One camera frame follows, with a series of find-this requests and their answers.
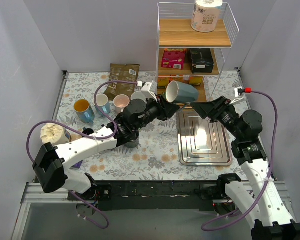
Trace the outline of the teal grey mug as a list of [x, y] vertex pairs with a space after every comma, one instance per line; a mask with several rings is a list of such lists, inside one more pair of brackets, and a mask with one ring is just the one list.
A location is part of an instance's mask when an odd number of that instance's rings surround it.
[[179, 81], [170, 82], [165, 92], [165, 99], [169, 103], [179, 105], [179, 111], [183, 110], [191, 103], [197, 101], [198, 98], [199, 92], [195, 87]]

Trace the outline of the white blue gradient mug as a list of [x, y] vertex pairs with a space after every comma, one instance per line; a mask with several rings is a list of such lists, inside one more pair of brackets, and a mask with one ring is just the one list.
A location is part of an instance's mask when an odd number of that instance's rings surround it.
[[131, 97], [130, 97], [131, 100], [142, 100], [144, 102], [147, 101], [147, 98], [146, 96], [141, 92], [141, 91], [135, 91]]

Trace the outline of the pink mug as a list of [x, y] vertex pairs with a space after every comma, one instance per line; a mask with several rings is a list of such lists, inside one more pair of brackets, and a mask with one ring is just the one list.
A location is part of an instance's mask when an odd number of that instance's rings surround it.
[[120, 94], [113, 99], [115, 112], [120, 114], [130, 104], [130, 98], [127, 95]]

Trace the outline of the dark green mug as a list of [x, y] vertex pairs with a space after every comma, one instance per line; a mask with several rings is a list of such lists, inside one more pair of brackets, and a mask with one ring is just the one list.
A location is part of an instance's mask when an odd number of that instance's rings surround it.
[[138, 147], [139, 144], [140, 144], [140, 137], [139, 137], [139, 135], [137, 135], [134, 139], [127, 142], [124, 146], [129, 149], [133, 149], [133, 148]]

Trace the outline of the light blue mug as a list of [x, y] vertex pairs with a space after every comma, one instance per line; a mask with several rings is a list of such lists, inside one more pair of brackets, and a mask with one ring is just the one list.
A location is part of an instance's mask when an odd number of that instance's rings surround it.
[[95, 109], [99, 115], [102, 116], [102, 113], [108, 115], [111, 112], [111, 106], [107, 95], [97, 94], [95, 97], [95, 103]]

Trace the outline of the navy blue mug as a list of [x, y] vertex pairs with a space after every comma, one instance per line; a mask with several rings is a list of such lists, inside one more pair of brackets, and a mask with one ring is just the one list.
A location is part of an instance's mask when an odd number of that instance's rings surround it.
[[85, 128], [84, 127], [82, 133], [89, 136], [89, 135], [94, 133], [94, 130], [91, 129], [91, 128]]

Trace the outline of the blue mug yellow inside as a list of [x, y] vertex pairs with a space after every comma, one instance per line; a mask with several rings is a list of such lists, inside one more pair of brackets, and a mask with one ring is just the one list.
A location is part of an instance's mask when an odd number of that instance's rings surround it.
[[86, 99], [80, 99], [73, 106], [79, 119], [85, 124], [93, 124], [95, 119], [94, 111]]

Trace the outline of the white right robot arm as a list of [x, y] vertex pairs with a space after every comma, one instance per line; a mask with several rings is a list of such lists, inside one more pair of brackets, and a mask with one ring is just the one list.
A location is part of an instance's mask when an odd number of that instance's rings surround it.
[[220, 97], [210, 102], [194, 102], [191, 107], [202, 119], [220, 122], [235, 138], [231, 150], [247, 176], [254, 196], [244, 190], [235, 173], [218, 177], [216, 192], [231, 198], [251, 227], [254, 240], [300, 240], [300, 222], [286, 209], [271, 176], [267, 155], [259, 141], [262, 115], [247, 110], [238, 115], [231, 101]]

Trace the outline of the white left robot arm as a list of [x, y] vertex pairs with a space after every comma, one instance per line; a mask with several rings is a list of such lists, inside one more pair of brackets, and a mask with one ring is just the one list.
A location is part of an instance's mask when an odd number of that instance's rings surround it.
[[44, 144], [32, 165], [44, 193], [53, 193], [61, 188], [79, 193], [85, 200], [96, 196], [96, 182], [85, 173], [72, 171], [76, 163], [100, 152], [112, 150], [139, 136], [140, 129], [154, 120], [167, 121], [180, 109], [169, 103], [162, 95], [144, 102], [132, 100], [114, 122], [78, 140], [53, 146]]

